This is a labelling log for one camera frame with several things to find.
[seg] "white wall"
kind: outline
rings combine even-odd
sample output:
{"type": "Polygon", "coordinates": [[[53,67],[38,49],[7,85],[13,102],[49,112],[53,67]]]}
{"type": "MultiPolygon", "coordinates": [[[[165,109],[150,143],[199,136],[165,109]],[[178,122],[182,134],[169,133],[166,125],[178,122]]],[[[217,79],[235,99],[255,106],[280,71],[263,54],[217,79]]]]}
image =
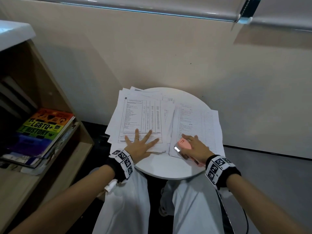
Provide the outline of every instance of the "white wall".
{"type": "Polygon", "coordinates": [[[173,87],[219,111],[223,143],[310,157],[312,35],[29,0],[0,0],[30,23],[78,116],[107,124],[122,87],[173,87]]]}

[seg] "floor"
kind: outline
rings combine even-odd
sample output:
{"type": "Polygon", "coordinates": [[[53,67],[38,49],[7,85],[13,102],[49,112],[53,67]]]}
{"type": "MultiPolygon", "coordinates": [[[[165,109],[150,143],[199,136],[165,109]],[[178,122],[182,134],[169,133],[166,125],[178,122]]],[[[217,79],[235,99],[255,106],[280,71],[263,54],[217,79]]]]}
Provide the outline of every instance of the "floor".
{"type": "MultiPolygon", "coordinates": [[[[81,167],[75,182],[85,177],[93,168],[104,164],[110,151],[105,135],[106,126],[83,122],[95,145],[81,167]]],[[[242,175],[281,205],[291,216],[312,230],[312,161],[276,155],[224,148],[226,156],[236,164],[242,175]]],[[[172,233],[173,217],[162,217],[158,213],[160,189],[166,180],[146,175],[150,196],[151,212],[149,233],[172,233]]],[[[234,197],[223,200],[223,222],[227,233],[246,233],[246,219],[242,208],[234,197]]],[[[103,202],[95,199],[83,215],[67,232],[92,233],[103,202]]],[[[250,234],[259,233],[249,220],[250,234]]]]}

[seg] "person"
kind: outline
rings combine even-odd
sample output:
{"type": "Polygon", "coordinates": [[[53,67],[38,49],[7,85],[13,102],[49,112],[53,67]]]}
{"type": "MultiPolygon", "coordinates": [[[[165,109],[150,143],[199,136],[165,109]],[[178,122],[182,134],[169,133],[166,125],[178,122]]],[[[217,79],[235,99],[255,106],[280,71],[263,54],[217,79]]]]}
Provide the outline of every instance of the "person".
{"type": "MultiPolygon", "coordinates": [[[[147,150],[157,143],[157,139],[146,143],[151,133],[152,131],[149,131],[140,141],[136,129],[133,143],[125,136],[127,147],[122,153],[126,156],[128,153],[134,164],[148,157],[150,152],[147,150]]],[[[215,156],[197,136],[182,137],[189,140],[192,147],[181,149],[182,154],[203,164],[215,156]]],[[[120,168],[112,164],[111,160],[110,165],[101,166],[41,206],[10,234],[65,233],[114,178],[120,179],[120,168]]],[[[93,234],[148,232],[150,206],[146,178],[135,169],[132,174],[125,173],[123,176],[128,175],[131,176],[127,182],[119,183],[120,185],[106,194],[93,234]]],[[[225,185],[260,233],[307,233],[286,212],[238,173],[229,175],[225,185]]],[[[174,233],[224,233],[217,194],[205,174],[181,181],[168,181],[162,193],[160,211],[163,215],[174,215],[174,233]]]]}

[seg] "white round table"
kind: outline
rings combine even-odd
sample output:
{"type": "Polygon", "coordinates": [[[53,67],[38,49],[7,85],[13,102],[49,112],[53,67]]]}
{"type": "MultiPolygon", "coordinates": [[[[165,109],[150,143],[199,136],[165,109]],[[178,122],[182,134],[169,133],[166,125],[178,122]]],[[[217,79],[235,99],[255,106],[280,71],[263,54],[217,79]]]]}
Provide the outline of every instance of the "white round table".
{"type": "MultiPolygon", "coordinates": [[[[161,91],[167,98],[173,98],[176,104],[185,103],[210,109],[203,101],[192,94],[172,88],[150,88],[161,91]]],[[[167,180],[181,180],[197,175],[204,167],[197,167],[193,161],[172,157],[167,153],[151,154],[138,162],[135,167],[153,177],[167,180]]]]}

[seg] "wristband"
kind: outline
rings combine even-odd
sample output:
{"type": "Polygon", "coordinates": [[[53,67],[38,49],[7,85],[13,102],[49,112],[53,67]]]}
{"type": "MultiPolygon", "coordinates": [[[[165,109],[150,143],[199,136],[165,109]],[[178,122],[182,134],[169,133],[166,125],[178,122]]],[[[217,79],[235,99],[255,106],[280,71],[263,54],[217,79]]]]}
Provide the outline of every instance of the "wristband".
{"type": "Polygon", "coordinates": [[[236,166],[226,157],[213,155],[207,159],[206,176],[217,190],[227,186],[226,181],[232,174],[241,176],[236,166]]]}
{"type": "Polygon", "coordinates": [[[125,150],[116,150],[108,156],[106,165],[110,166],[115,172],[115,178],[119,182],[128,179],[133,172],[133,160],[125,150]]]}

